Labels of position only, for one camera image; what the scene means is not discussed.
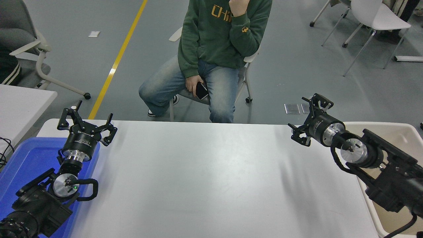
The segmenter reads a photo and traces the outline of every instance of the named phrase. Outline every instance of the black phone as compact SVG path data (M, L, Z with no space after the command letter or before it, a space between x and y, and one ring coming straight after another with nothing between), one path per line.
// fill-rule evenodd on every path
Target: black phone
M197 94L198 99L203 100L209 94L209 91L202 83L198 82L195 94Z

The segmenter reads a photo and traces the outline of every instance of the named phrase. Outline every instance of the floor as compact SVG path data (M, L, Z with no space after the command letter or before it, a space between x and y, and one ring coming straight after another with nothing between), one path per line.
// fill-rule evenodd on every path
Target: floor
M423 121L423 64L390 61L383 69L394 45L372 41L346 77L342 74L365 41L362 29L342 48L343 41L357 27L352 14L321 44L346 10L338 4L328 7L312 28L310 21L326 0L273 0L272 12L261 43L260 54L250 69L254 101L245 103L247 90L236 103L235 122L250 124L293 123L301 125L306 114L288 115L284 104L303 103L320 93L335 103L328 113L341 121L400 122L419 128ZM136 28L121 55L118 67L95 119L168 121L169 117L147 116L147 106L138 96L139 86L162 63L177 53L177 42L168 38L183 22L188 0L25 0L34 25L49 41L52 51L45 63L50 76L90 92L92 99L50 85L58 97L34 125L40 128L50 118L58 118L63 108L83 100L80 115L88 118L113 64L141 7ZM423 55L423 17L413 16L413 25L397 55ZM88 37L100 31L98 37ZM179 122L209 122L208 107L182 98L175 106Z

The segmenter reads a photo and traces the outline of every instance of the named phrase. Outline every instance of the white chair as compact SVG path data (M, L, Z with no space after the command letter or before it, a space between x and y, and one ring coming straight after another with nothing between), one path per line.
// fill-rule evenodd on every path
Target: white chair
M314 24L317 22L317 19L319 19L320 15L323 13L323 11L327 8L327 6L331 3L331 2L335 2L333 3L333 5L337 4L336 0L327 0L326 4L323 6L323 8L320 10L320 12L317 14L317 16L314 18L314 20L312 22L310 22L310 26L314 27ZM348 11L351 8L351 1L350 0L339 0L338 3L341 2L343 4L345 4L348 8L345 11L345 13L342 15L343 18L345 18L348 14Z
M371 34L369 39L366 41L364 46L361 48L351 65L348 67L347 71L343 74L345 76L348 71L351 69L355 60L358 58L363 49L369 44L370 40L376 34L377 30L396 30L396 29L407 29L404 35L407 33L410 24L401 20L397 15L395 15L385 4L382 3L382 0L352 0L351 1L351 11L355 18L362 24L369 26L371 28ZM325 44L329 36L332 34L338 23L335 25L333 30L330 32L326 40L323 42L322 46ZM401 38L400 42L397 44L396 48L392 52L392 55L389 57L385 66L388 64L389 60L395 54L398 46L404 40L404 35Z
M170 38L169 41L171 42L175 42L177 41L182 34L182 27L179 28ZM240 68L239 73L238 73L238 93L236 96L236 100L235 102L238 100L239 96L241 95L242 90L244 89L245 86L247 86L247 90L248 90L248 97L245 98L245 102L246 103L250 103L252 102L253 98L251 97L251 89L248 86L248 70L251 66L251 63L253 62L253 60L255 59L255 57L258 55L258 52L260 50L260 47L258 48L258 50L251 56L245 57L244 58L244 62L246 63L246 65L242 68ZM198 98L193 98L192 97L192 92L189 92L188 89L184 89L182 91L180 91L178 93L179 95L189 98L191 100L194 100L196 102L200 102L206 105L210 104L210 100L209 97L207 96L206 98L204 98L203 100L199 100ZM169 110L170 110L170 121L173 122L174 120L174 116L173 116L173 100L171 100L169 102Z
M42 34L34 28L26 5L22 0L0 1L0 42L12 51L10 55L15 56L23 52L38 55L38 60L32 70L36 71L39 77L31 78L38 80L38 82L34 82L35 85L41 81L44 83L36 88L46 89L50 83L54 83L84 96L85 99L91 98L89 93L46 75L45 72L47 70L45 69L46 65L43 65L43 60L46 58L46 52L49 52L51 47ZM31 61L18 60L22 67L25 67L25 65L33 67L33 64L30 63ZM28 84L28 82L25 82L25 78L23 81L22 83L26 86L32 85L32 83Z

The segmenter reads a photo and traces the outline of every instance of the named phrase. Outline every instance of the green hoodie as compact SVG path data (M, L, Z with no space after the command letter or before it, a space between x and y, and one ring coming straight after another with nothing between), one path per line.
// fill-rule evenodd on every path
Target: green hoodie
M190 0L179 42L185 78L198 75L198 60L238 69L260 46L272 0L250 0L247 12L233 17L229 0Z

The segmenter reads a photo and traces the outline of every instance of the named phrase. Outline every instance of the hand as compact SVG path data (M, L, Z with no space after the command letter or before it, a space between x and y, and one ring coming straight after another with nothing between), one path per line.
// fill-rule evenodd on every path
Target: hand
M248 3L250 0L229 0L229 7L231 8L232 15L239 17L247 12Z
M185 79L185 87L187 87L188 91L194 94L194 97L197 97L197 94L195 94L195 91L197 89L198 82L204 83L204 81L201 79L199 75L187 77Z

